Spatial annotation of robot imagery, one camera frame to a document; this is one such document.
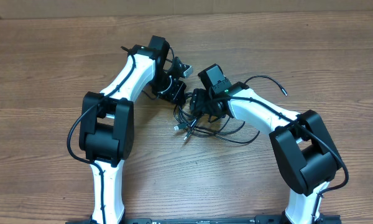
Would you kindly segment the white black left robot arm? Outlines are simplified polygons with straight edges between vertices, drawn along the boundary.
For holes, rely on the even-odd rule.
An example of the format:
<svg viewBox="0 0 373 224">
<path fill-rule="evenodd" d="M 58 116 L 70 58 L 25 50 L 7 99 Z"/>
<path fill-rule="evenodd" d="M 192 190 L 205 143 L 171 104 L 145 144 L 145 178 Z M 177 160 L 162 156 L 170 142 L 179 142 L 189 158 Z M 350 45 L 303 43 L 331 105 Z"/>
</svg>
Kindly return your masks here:
<svg viewBox="0 0 373 224">
<path fill-rule="evenodd" d="M 147 46 L 126 52 L 127 62 L 112 83 L 84 96 L 81 115 L 67 136 L 69 155 L 93 173 L 94 210 L 86 223 L 124 223 L 122 168 L 134 143 L 134 103 L 150 85 L 155 98 L 183 104 L 183 79 L 193 71 L 177 57 L 168 59 L 173 50 L 156 35 Z"/>
</svg>

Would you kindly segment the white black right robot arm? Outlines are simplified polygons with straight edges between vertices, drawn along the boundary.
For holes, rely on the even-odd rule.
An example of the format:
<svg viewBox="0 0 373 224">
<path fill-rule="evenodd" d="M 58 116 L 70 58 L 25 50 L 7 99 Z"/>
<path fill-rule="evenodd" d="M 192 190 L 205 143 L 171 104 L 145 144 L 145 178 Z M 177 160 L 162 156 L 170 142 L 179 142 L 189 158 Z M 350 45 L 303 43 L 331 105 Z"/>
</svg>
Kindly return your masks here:
<svg viewBox="0 0 373 224">
<path fill-rule="evenodd" d="M 202 89 L 190 103 L 195 115 L 228 115 L 268 135 L 279 172 L 290 187 L 280 215 L 257 215 L 253 223 L 341 223 L 339 215 L 323 215 L 325 193 L 344 187 L 349 173 L 321 116 L 283 109 L 260 97 L 246 83 L 232 84 L 217 64 L 198 74 Z"/>
</svg>

